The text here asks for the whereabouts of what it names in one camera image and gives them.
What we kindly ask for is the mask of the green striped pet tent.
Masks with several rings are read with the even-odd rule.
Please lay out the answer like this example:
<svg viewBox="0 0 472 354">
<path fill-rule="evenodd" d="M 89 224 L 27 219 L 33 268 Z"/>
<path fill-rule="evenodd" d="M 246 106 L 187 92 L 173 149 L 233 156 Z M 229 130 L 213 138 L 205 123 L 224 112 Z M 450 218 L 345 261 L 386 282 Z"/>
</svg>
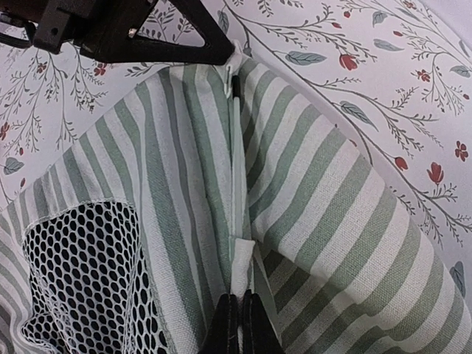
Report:
<svg viewBox="0 0 472 354">
<path fill-rule="evenodd" d="M 196 353 L 223 294 L 237 297 L 242 353 L 246 291 L 285 353 L 471 351 L 462 292 L 405 206 L 240 52 L 137 85 L 1 214 L 3 353 Z"/>
</svg>

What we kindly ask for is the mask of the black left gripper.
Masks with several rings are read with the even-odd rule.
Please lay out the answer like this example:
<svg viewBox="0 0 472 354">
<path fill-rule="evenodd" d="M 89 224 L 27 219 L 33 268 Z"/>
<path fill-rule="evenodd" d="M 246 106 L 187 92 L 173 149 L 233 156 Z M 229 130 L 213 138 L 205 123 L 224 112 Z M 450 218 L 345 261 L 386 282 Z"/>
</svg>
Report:
<svg viewBox="0 0 472 354">
<path fill-rule="evenodd" d="M 2 1 L 1 44 L 59 54 L 66 42 L 101 63 L 220 66 L 235 51 L 201 1 Z"/>
</svg>

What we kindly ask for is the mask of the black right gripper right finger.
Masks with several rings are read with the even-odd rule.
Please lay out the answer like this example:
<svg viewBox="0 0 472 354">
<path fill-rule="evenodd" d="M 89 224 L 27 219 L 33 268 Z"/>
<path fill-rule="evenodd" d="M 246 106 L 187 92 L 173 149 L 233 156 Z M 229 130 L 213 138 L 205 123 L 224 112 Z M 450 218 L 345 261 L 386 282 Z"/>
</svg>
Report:
<svg viewBox="0 0 472 354">
<path fill-rule="evenodd" d="M 258 294 L 246 291 L 243 298 L 243 353 L 284 354 Z"/>
</svg>

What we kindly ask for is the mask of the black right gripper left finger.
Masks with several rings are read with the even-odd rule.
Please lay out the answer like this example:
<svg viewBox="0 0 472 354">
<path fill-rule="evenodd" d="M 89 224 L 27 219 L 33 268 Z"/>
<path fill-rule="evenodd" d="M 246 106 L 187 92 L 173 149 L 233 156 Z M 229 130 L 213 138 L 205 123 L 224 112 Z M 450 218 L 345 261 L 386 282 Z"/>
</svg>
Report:
<svg viewBox="0 0 472 354">
<path fill-rule="evenodd" d="M 220 296 L 206 338 L 198 354 L 237 354 L 238 342 L 237 297 L 233 294 Z"/>
</svg>

